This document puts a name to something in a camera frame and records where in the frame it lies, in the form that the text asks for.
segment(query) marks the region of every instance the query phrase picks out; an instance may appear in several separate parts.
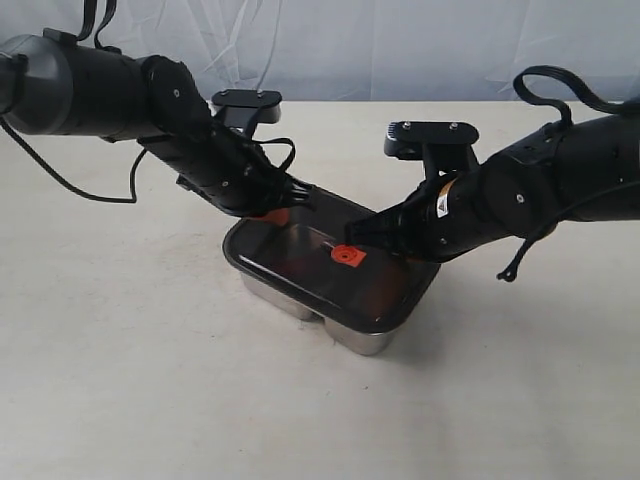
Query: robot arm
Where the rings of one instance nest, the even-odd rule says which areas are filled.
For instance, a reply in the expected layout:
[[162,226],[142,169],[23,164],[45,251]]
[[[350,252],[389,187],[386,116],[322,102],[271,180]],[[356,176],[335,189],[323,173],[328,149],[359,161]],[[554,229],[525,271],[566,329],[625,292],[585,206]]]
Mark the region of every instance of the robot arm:
[[[568,105],[537,97],[526,75],[567,84],[583,103],[610,115],[574,125]],[[426,180],[403,203],[347,226],[358,245],[444,263],[509,236],[525,239],[498,278],[512,282],[526,251],[562,220],[640,219],[640,104],[606,103],[572,73],[557,67],[525,70],[514,81],[528,103],[550,105],[561,120],[479,165],[467,124],[399,122],[385,151],[422,160]]]
[[[184,64],[161,56],[132,59],[103,47],[97,36],[96,48],[78,45],[92,29],[95,3],[85,2],[85,25],[77,37],[45,29],[42,36],[23,35],[0,46],[0,126],[38,163],[46,165],[14,130],[135,139],[178,172],[179,185],[228,215],[260,217],[308,206],[312,186],[286,173],[293,143],[252,139],[258,123],[278,120],[279,93],[231,91],[212,116]],[[108,3],[110,19],[116,2]],[[274,166],[261,143],[286,143],[291,154]]]

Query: wire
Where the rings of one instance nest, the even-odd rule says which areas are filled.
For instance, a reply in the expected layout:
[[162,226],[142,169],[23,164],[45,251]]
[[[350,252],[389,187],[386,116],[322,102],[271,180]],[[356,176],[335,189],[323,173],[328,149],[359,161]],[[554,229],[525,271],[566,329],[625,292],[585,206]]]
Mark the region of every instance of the wire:
[[104,202],[104,203],[136,203],[138,201],[138,194],[136,192],[136,172],[138,171],[138,166],[140,162],[144,158],[147,153],[146,149],[143,149],[136,160],[133,162],[131,166],[131,172],[129,173],[129,191],[131,192],[130,198],[117,198],[117,197],[101,197],[99,195],[94,195],[92,193],[85,192],[84,190],[79,189],[75,185],[69,183],[62,175],[56,172],[51,165],[49,165],[39,154],[36,152],[31,145],[29,145],[18,133],[9,126],[9,124],[5,121],[4,118],[0,117],[0,127],[7,132],[9,135],[25,152],[29,154],[31,158],[33,158],[38,165],[40,165],[53,179],[62,185],[64,188],[69,190],[71,193],[75,193],[76,195],[85,198],[87,200],[92,200],[94,202]]
[[529,251],[529,249],[533,247],[536,242],[542,240],[558,222],[560,222],[561,220],[565,220],[565,217],[573,212],[576,208],[582,207],[583,205],[593,202],[594,200],[598,200],[599,198],[602,198],[606,195],[617,193],[637,186],[640,186],[640,180],[626,183],[624,185],[616,185],[615,187],[608,188],[606,190],[583,198],[582,200],[569,205],[567,208],[560,210],[557,214],[555,214],[546,222],[543,222],[538,228],[531,232],[529,236],[527,236],[525,241],[516,252],[516,255],[513,257],[513,260],[511,260],[511,263],[507,266],[507,268],[505,268],[497,275],[498,280],[504,280],[509,283],[513,282],[518,276],[518,268],[520,267],[520,263],[522,263],[522,260],[524,259],[524,256]]
[[98,50],[106,50],[110,48],[110,47],[104,47],[102,43],[100,43],[99,37],[100,37],[100,32],[102,32],[102,30],[104,30],[105,27],[109,25],[109,23],[111,23],[111,20],[113,19],[113,16],[115,15],[117,8],[118,8],[117,0],[107,0],[107,6],[105,7],[104,18],[102,19],[102,22],[100,23],[100,25],[98,25],[98,29],[96,30],[96,33],[93,36],[93,43]]
[[98,10],[98,0],[84,1],[84,15],[82,20],[82,30],[78,34],[78,41],[81,42],[89,38],[96,22],[96,12]]
[[569,106],[559,99],[544,98],[533,93],[524,83],[524,77],[528,75],[537,75],[540,77],[553,78],[560,83],[565,84],[571,89],[574,95],[583,104],[589,108],[611,115],[625,115],[640,113],[640,103],[624,102],[610,103],[598,97],[587,84],[575,73],[564,68],[552,65],[534,65],[523,70],[516,78],[513,79],[513,89],[521,100],[529,105],[547,105],[556,108],[562,117],[561,125],[570,127],[573,122],[571,119],[571,109]]

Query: transparent lid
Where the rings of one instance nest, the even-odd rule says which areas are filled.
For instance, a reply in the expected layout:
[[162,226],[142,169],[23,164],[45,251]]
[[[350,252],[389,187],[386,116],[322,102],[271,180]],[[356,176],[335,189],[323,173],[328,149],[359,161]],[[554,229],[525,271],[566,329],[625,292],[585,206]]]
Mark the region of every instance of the transparent lid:
[[353,330],[385,333],[397,328],[439,266],[366,247],[343,262],[334,249],[344,243],[344,225],[373,212],[319,188],[312,195],[316,210],[295,207],[282,226],[241,220],[225,238],[228,261]]

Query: white curtain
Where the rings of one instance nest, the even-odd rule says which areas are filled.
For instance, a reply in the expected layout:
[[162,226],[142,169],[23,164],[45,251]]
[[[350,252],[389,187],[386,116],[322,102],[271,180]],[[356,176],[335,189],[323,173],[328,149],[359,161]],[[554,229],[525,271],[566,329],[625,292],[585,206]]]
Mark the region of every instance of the white curtain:
[[[0,0],[0,12],[0,41],[45,26],[75,33],[82,0]],[[626,99],[640,94],[638,18],[637,0],[120,0],[102,38],[184,61],[206,96],[509,100],[515,74],[547,63]]]

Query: orange object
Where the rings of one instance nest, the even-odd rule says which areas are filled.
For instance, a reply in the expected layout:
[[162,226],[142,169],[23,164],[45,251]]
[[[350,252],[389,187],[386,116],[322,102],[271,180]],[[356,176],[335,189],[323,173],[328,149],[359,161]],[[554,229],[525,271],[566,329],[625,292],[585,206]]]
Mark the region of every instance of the orange object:
[[362,250],[349,245],[336,245],[331,250],[331,258],[334,262],[343,263],[354,268],[360,265],[366,256],[367,254]]
[[289,223],[289,209],[279,208],[278,210],[272,210],[264,217],[250,217],[252,220],[258,220],[260,222],[273,223],[279,227],[284,227]]

